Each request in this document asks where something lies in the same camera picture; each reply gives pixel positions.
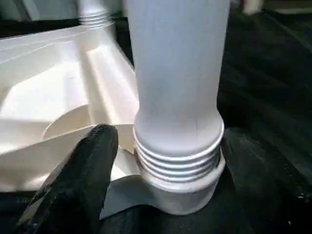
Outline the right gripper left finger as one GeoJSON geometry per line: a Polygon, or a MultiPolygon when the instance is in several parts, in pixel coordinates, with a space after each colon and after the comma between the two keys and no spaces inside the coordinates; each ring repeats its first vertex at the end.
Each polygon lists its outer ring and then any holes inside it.
{"type": "Polygon", "coordinates": [[[95,126],[44,181],[17,234],[96,234],[118,150],[117,129],[95,126]]]}

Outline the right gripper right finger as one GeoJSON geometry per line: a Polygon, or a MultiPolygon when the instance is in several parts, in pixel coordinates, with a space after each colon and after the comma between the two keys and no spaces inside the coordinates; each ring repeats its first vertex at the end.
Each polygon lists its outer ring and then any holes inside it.
{"type": "Polygon", "coordinates": [[[257,234],[312,232],[312,184],[281,152],[241,128],[226,129],[222,152],[257,234]]]}

